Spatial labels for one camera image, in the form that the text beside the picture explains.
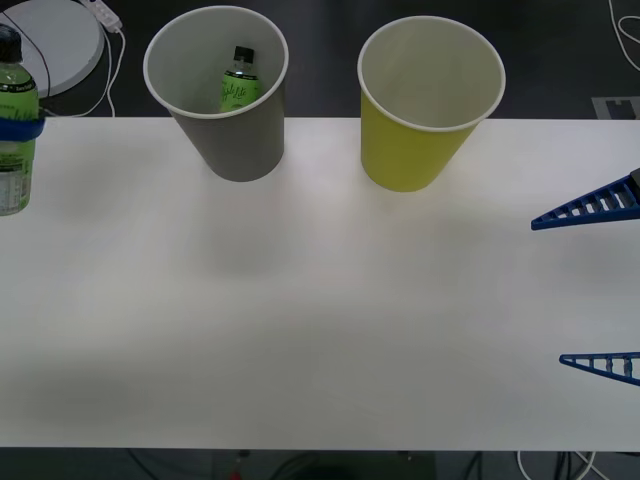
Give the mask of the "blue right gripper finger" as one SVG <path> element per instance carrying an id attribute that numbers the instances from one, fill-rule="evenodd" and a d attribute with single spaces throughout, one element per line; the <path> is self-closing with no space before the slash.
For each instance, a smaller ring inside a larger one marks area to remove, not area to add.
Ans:
<path id="1" fill-rule="evenodd" d="M 531 221 L 533 231 L 639 219 L 639 170 Z"/>
<path id="2" fill-rule="evenodd" d="M 639 385 L 638 352 L 562 354 L 559 362 L 593 375 Z"/>

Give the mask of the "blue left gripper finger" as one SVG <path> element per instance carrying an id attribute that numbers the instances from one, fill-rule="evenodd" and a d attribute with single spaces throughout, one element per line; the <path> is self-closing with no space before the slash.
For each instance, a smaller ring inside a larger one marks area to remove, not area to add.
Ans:
<path id="1" fill-rule="evenodd" d="M 36 120 L 0 119 L 1 142 L 29 142 L 38 138 L 45 126 L 45 118 Z"/>

